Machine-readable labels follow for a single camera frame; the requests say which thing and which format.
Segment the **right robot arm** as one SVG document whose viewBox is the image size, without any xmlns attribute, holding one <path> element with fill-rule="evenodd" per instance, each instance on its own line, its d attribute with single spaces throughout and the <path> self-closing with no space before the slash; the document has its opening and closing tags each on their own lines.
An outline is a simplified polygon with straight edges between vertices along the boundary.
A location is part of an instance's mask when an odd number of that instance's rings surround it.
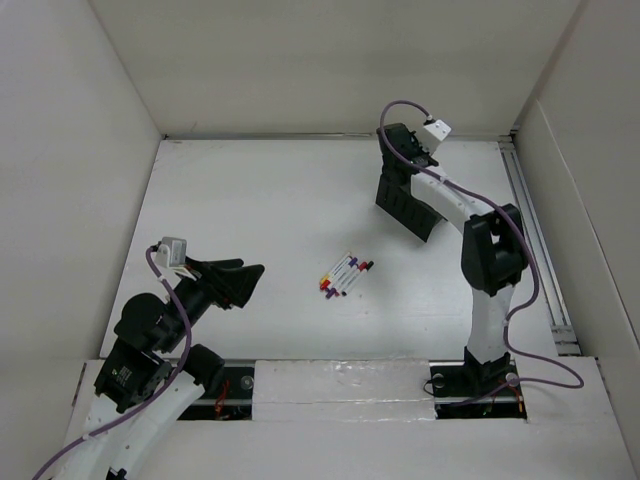
<svg viewBox="0 0 640 480">
<path fill-rule="evenodd" d="M 518 237 L 520 211 L 477 201 L 442 182 L 443 172 L 416 134 L 395 123 L 376 131 L 382 171 L 376 203 L 422 241 L 448 221 L 462 235 L 461 271 L 471 287 L 471 333 L 459 365 L 432 365 L 433 395 L 441 404 L 490 392 L 511 373 L 504 342 L 514 288 L 529 261 Z"/>
</svg>

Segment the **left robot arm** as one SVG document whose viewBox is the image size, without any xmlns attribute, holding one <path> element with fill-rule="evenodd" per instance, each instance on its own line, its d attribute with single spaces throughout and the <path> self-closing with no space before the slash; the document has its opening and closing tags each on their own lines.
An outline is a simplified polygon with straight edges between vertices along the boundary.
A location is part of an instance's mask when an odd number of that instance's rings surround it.
<svg viewBox="0 0 640 480">
<path fill-rule="evenodd" d="M 182 413 L 222 387 L 225 361 L 194 342 L 194 325 L 212 306 L 244 307 L 264 266 L 239 258 L 171 260 L 162 245 L 148 247 L 145 260 L 168 299 L 141 293 L 127 301 L 82 434 L 53 454 L 37 479 L 54 465 L 58 479 L 132 479 Z"/>
</svg>

